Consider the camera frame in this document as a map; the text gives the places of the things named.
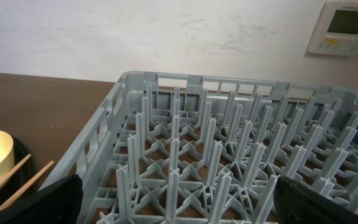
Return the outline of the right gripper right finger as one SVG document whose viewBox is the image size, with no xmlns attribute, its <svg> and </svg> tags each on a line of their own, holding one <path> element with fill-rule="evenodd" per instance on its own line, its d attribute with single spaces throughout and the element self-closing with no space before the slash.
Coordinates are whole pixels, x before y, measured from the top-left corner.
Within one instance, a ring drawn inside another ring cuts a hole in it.
<svg viewBox="0 0 358 224">
<path fill-rule="evenodd" d="M 358 224 L 358 215 L 293 179 L 278 177 L 273 193 L 282 224 Z"/>
</svg>

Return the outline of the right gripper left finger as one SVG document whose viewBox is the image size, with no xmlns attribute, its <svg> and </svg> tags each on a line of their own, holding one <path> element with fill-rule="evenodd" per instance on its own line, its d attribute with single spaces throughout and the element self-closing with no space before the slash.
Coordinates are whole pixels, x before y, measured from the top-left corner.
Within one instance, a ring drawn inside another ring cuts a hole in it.
<svg viewBox="0 0 358 224">
<path fill-rule="evenodd" d="M 1 210 L 0 224 L 75 224 L 82 199 L 82 179 L 66 176 Z"/>
</svg>

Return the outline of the wooden chopstick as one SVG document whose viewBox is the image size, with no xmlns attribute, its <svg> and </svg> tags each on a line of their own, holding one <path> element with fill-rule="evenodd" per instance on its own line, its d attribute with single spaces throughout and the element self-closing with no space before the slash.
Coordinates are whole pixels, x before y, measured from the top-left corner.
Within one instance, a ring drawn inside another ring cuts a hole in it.
<svg viewBox="0 0 358 224">
<path fill-rule="evenodd" d="M 16 164 L 7 174 L 0 178 L 0 188 L 15 174 L 31 157 L 30 154 L 26 155 L 18 164 Z"/>
<path fill-rule="evenodd" d="M 38 173 L 36 173 L 28 182 L 26 182 L 18 191 L 9 197 L 1 206 L 0 211 L 12 205 L 23 193 L 25 193 L 52 165 L 54 161 L 50 161 Z"/>
</svg>

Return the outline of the round black serving tray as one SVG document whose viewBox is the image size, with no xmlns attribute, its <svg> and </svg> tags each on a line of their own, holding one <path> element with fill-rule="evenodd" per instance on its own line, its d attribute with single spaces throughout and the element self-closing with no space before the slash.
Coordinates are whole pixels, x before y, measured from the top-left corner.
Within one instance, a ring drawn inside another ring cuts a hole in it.
<svg viewBox="0 0 358 224">
<path fill-rule="evenodd" d="M 26 155 L 30 154 L 29 149 L 16 137 L 12 136 L 14 141 L 15 165 L 18 164 Z M 35 165 L 32 159 L 29 159 L 10 179 L 0 188 L 0 205 L 9 197 L 18 191 L 28 180 L 35 175 Z"/>
</svg>

